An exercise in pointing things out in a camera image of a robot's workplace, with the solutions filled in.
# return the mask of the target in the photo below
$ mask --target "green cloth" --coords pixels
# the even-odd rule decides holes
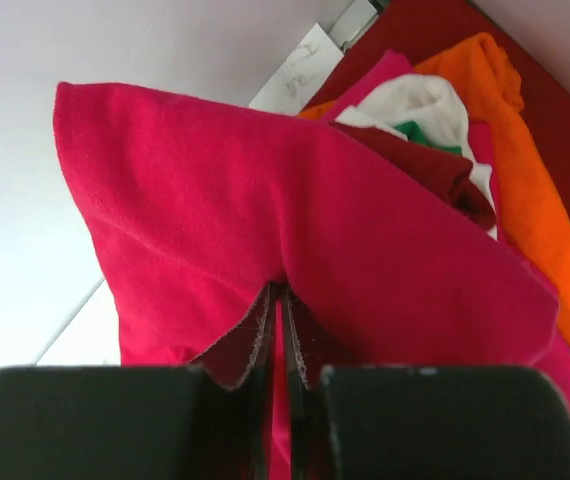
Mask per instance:
[[[445,147],[443,145],[438,145],[430,141],[421,130],[421,127],[418,126],[418,123],[413,120],[401,123],[400,125],[396,125],[394,128],[399,132],[407,135],[407,140],[412,143],[418,143],[420,145],[425,145],[426,147],[437,148],[444,152],[453,153],[454,155],[463,155],[463,150],[461,147]]]

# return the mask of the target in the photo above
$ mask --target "maroon cloth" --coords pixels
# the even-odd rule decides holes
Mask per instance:
[[[510,252],[326,124],[60,84],[54,132],[124,365],[190,360],[270,280],[362,362],[530,365],[550,345],[557,303]],[[394,141],[398,156],[444,155]],[[280,351],[273,478],[287,478]]]
[[[570,94],[528,53],[466,0],[394,0],[345,55],[309,102],[337,99],[387,49],[417,64],[476,33],[488,32],[521,74],[523,119],[570,218]]]
[[[377,128],[351,127],[336,122],[330,125],[392,162],[483,230],[489,230],[496,224],[492,206],[469,179],[472,171],[470,160],[445,152],[437,156],[401,156],[397,154],[397,140],[387,132]]]

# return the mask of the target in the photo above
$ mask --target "white wall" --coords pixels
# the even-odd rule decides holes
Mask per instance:
[[[56,160],[56,82],[247,104],[314,21],[349,3],[0,0],[0,364],[33,362],[101,276]]]
[[[570,91],[570,0],[474,3]]]

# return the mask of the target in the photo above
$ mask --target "pile of cloth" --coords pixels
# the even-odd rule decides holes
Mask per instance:
[[[359,363],[532,366],[570,409],[570,95],[466,1],[395,0],[298,117],[63,83],[54,130],[123,365],[287,282]]]

